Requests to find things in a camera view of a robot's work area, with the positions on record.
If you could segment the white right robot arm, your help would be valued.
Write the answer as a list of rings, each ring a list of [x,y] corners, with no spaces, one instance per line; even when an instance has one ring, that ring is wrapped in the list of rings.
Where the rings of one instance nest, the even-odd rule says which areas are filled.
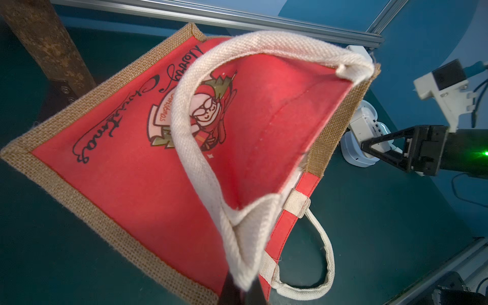
[[[361,150],[404,172],[436,176],[452,170],[487,178],[487,130],[451,133],[441,125],[418,125],[361,143]]]

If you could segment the red burlap canvas bag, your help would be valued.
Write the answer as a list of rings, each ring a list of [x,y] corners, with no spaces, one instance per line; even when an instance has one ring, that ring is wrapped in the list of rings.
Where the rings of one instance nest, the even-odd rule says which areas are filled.
[[[208,37],[188,24],[1,150],[122,256],[189,304],[226,275],[296,301],[333,285],[311,195],[380,72],[306,36]]]

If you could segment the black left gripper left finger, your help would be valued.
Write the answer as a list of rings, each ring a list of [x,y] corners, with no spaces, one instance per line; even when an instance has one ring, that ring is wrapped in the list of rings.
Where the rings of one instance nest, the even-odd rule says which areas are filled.
[[[227,273],[221,295],[219,296],[218,305],[243,305],[244,292],[236,286],[233,276]]]

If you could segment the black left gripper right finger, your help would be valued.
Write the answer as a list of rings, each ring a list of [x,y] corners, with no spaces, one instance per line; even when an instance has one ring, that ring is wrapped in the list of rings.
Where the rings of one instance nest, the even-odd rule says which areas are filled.
[[[259,278],[256,278],[249,291],[245,293],[245,304],[246,305],[268,305]]]

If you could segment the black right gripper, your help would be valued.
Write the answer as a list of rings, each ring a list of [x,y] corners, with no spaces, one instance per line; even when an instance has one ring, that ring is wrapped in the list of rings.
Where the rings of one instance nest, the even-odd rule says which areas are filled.
[[[404,172],[420,172],[435,176],[440,169],[449,127],[418,125],[398,132],[373,137],[363,141],[360,148],[385,163]],[[403,148],[395,146],[395,140],[403,139]]]

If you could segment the white rectangular alarm clock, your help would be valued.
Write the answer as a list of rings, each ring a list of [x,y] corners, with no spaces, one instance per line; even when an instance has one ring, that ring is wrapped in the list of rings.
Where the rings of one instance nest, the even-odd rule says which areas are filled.
[[[362,100],[349,121],[348,129],[359,147],[365,141],[388,135],[390,129],[378,120],[378,114],[374,106]]]

